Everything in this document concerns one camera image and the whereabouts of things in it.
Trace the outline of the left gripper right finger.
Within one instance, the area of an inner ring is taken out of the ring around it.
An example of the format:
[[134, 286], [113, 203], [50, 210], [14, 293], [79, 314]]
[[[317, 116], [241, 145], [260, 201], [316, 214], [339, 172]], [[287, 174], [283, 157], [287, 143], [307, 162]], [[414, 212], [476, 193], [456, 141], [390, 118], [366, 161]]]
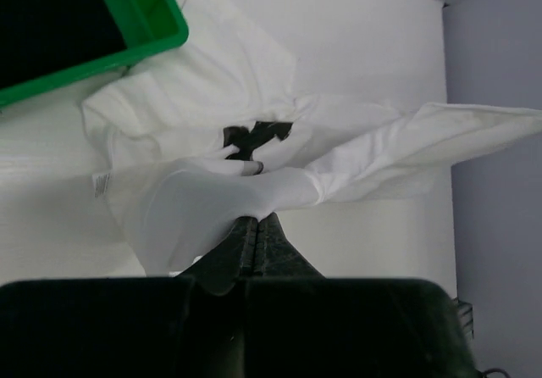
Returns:
[[258, 223], [253, 255], [253, 275], [324, 277], [289, 242], [276, 213], [272, 213]]

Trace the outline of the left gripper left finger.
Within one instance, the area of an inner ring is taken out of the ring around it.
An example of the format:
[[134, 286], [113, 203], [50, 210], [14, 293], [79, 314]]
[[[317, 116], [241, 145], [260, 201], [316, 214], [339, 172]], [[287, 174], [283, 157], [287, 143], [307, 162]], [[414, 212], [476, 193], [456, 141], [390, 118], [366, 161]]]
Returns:
[[256, 219], [237, 219], [226, 237], [181, 272], [180, 277], [190, 277], [200, 288], [215, 296], [229, 293], [238, 280], [253, 273], [257, 230]]

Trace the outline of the white t shirt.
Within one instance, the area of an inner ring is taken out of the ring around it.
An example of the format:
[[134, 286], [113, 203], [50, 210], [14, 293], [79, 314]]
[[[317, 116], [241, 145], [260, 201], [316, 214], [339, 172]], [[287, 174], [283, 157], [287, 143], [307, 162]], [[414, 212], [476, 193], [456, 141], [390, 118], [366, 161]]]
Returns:
[[410, 197], [437, 170], [541, 130], [539, 111], [426, 103], [412, 112], [291, 91], [296, 62], [230, 0], [185, 0], [188, 42], [81, 104], [94, 175], [148, 276], [177, 275], [240, 217]]

